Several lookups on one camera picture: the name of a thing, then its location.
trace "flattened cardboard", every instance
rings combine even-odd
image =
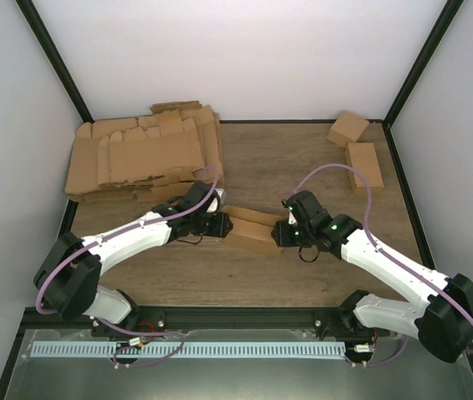
[[[135,189],[135,197],[140,203],[143,202],[165,202],[175,196],[187,194],[193,182],[179,182],[162,187],[142,187]]]
[[[235,206],[225,206],[222,211],[229,214],[233,223],[233,229],[223,240],[226,245],[267,256],[281,256],[282,248],[271,238],[271,230],[284,217]]]
[[[161,130],[159,129],[159,127],[149,127],[146,130],[146,136],[148,139],[160,138]]]
[[[348,143],[346,147],[346,164],[360,172],[370,184],[372,193],[382,192],[385,184],[377,161],[376,148],[373,143]],[[355,193],[366,193],[362,179],[349,171],[351,189]]]
[[[111,170],[109,164],[109,136],[100,140],[97,148],[97,185],[103,186],[111,182]]]
[[[214,119],[217,123],[217,141],[218,141],[218,158],[222,165],[222,176],[218,179],[217,188],[224,188],[226,186],[226,179],[223,175],[223,152],[222,152],[222,135],[220,134],[220,114],[214,113]]]
[[[327,139],[344,148],[348,143],[359,140],[369,124],[363,117],[359,117],[353,112],[344,111],[332,124]]]
[[[160,102],[158,104],[153,104],[150,107],[152,113],[162,113],[164,111],[171,111],[171,110],[199,110],[202,107],[202,104],[197,101],[191,102]]]
[[[189,178],[192,171],[202,169],[205,162],[194,122],[180,122],[180,128],[181,132],[151,138],[141,127],[123,134],[115,132],[109,148],[110,183],[134,184],[166,177],[165,184],[171,184],[178,182],[180,176]]]
[[[138,121],[136,118],[103,119],[94,123],[92,137],[103,138],[116,131],[123,132],[126,129],[136,128],[137,126]]]
[[[179,110],[161,112],[160,114],[155,115],[155,118],[159,122],[159,131],[161,132],[161,136],[183,132]]]
[[[143,135],[141,127],[135,129],[128,129],[125,134],[129,133],[131,136],[131,132],[138,132],[138,129],[140,129]],[[124,153],[122,142],[123,135],[119,131],[113,133],[109,139],[109,183],[116,184],[127,182],[126,154]]]
[[[146,130],[148,128],[158,127],[159,122],[153,115],[142,115],[138,118],[138,126]]]
[[[100,139],[92,135],[92,124],[85,122],[76,132],[68,169],[65,192],[81,195],[99,189],[97,185],[97,152]]]
[[[203,159],[206,160],[202,124],[200,123],[200,118],[197,116],[196,110],[180,110],[179,114],[181,115],[181,119],[183,121],[187,120],[188,118],[192,118],[194,120],[194,123],[196,124],[197,137],[199,138],[200,146],[202,148],[202,156]]]
[[[213,164],[218,171],[218,179],[223,177],[222,162],[220,161],[220,153],[218,150],[217,126],[214,114],[209,106],[205,106],[196,111],[197,119],[201,126],[203,136],[203,148],[205,152],[205,164]],[[203,179],[205,182],[211,183],[214,179],[214,171],[209,168]]]
[[[96,192],[85,193],[83,195],[70,195],[73,202],[94,203],[105,200],[127,200],[133,197],[132,187],[110,187],[97,190]]]

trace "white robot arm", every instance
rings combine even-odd
[[[373,236],[372,243],[359,222],[344,214],[331,217],[311,192],[296,193],[283,205],[289,210],[289,218],[278,222],[272,231],[277,246],[316,246],[318,252],[332,253],[364,269],[406,299],[398,302],[362,290],[354,292],[340,307],[342,320],[350,330],[383,328],[402,333],[419,339],[429,352],[449,363],[471,343],[472,325],[438,292],[397,262],[447,293],[473,318],[470,279],[461,274],[450,278],[423,267]]]
[[[216,189],[212,198],[195,212],[171,221],[149,223],[192,208],[209,189],[205,183],[196,182],[185,196],[159,204],[137,220],[105,233],[82,238],[71,232],[65,233],[56,241],[35,276],[35,286],[40,288],[48,274],[77,249],[97,243],[76,260],[76,265],[65,268],[53,279],[45,298],[65,320],[87,315],[132,328],[136,323],[136,304],[124,292],[99,285],[99,278],[135,254],[164,246],[188,234],[224,238],[231,231],[232,224],[226,213],[218,212],[226,198],[223,189]]]

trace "white wall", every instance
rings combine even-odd
[[[57,235],[79,123],[17,4],[0,1],[0,375]]]
[[[36,0],[92,115],[383,118],[444,0]]]
[[[392,129],[437,267],[473,279],[473,2]]]

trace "wooden floor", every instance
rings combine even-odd
[[[326,140],[327,124],[222,124],[227,203],[283,215],[281,199],[315,167],[344,163],[344,149]],[[372,232],[420,261],[400,186],[380,124],[361,138],[376,145],[385,190],[375,196]],[[366,198],[355,195],[347,171],[319,172],[306,185],[331,215],[359,221]],[[149,210],[135,200],[79,204],[72,230],[103,233]],[[140,304],[336,306],[356,289],[399,298],[370,274],[322,254],[303,263],[297,249],[266,257],[204,239],[199,246],[172,242],[132,257],[106,273],[101,284],[120,288]]]

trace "cardboard piece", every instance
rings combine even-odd
[[[222,162],[218,147],[217,124],[214,114],[209,106],[205,106],[196,111],[197,121],[201,127],[199,130],[203,137],[203,149],[205,152],[205,164],[213,164],[218,171],[218,180],[223,179]],[[195,174],[197,179],[211,183],[214,179],[214,170],[209,168],[205,172]]]
[[[233,229],[223,239],[224,244],[267,256],[281,256],[282,248],[271,238],[271,230],[285,217],[236,206],[225,206],[222,211],[229,214],[233,223]]]
[[[217,187],[224,188],[226,186],[226,179],[225,179],[225,175],[223,174],[223,152],[222,152],[222,135],[220,134],[220,114],[215,112],[214,119],[217,123],[218,158],[220,159],[220,164],[222,165],[222,177],[218,179]]]
[[[109,136],[103,137],[97,148],[97,185],[103,186],[111,182],[109,164]]]
[[[155,115],[155,119],[159,123],[161,136],[183,132],[182,120],[178,110],[161,112]]]
[[[184,194],[190,183],[197,179],[212,182],[213,170],[203,170],[206,163],[217,165],[217,186],[224,187],[219,116],[214,114],[210,107],[203,107],[198,101],[155,104],[153,109],[161,112],[141,116],[138,120],[132,117],[97,121],[94,124],[85,123],[77,130],[65,188],[72,200],[130,198],[133,194],[139,201],[153,198],[157,198],[157,201],[167,200],[168,193],[171,194],[169,197],[172,197],[173,193]],[[142,146],[148,139],[150,145],[163,143],[174,133],[181,137],[182,141],[175,140],[170,144],[167,142],[164,146],[165,152],[159,145],[150,146],[153,149],[148,154],[134,148],[135,144],[138,144],[137,141],[140,141]],[[130,152],[133,152],[134,157],[130,157]],[[184,162],[188,164],[186,166],[181,163],[169,165],[168,158],[172,157],[192,161],[192,165],[189,162]],[[150,162],[147,160],[153,162],[161,159],[163,162],[157,162],[157,166],[163,164],[164,170],[170,168],[166,173],[159,168],[147,175],[145,171],[130,174],[131,165],[138,168],[139,165]]]
[[[68,169],[65,192],[82,195],[99,189],[97,185],[97,154],[100,139],[92,137],[92,124],[85,122],[76,131]]]
[[[327,139],[344,148],[348,143],[359,140],[369,124],[363,117],[359,117],[353,112],[344,111],[332,124]]]
[[[194,100],[192,102],[160,102],[158,104],[153,104],[150,107],[152,113],[163,113],[165,111],[171,110],[199,110],[202,107],[202,104]]]
[[[159,122],[154,115],[142,115],[138,118],[138,126],[144,130],[159,126]]]
[[[136,128],[137,126],[136,118],[103,119],[94,123],[92,137],[103,138],[116,131],[124,132],[126,129]]]
[[[111,187],[82,195],[69,195],[70,200],[78,203],[94,203],[105,200],[127,200],[133,197],[132,187]]]
[[[111,172],[105,184],[133,185],[152,181],[154,186],[163,186],[193,179],[192,172],[205,165],[196,125],[190,118],[182,122],[179,112],[173,116],[172,113],[164,112],[160,114],[163,117],[159,117],[160,129],[165,130],[166,135],[148,137],[149,133],[141,127],[111,135]],[[98,182],[104,184],[103,179],[98,177]]]
[[[370,184],[372,193],[382,192],[385,184],[377,161],[376,148],[373,143],[348,143],[346,147],[346,164],[360,172]],[[355,173],[349,171],[351,188],[356,193],[366,193],[364,183]]]

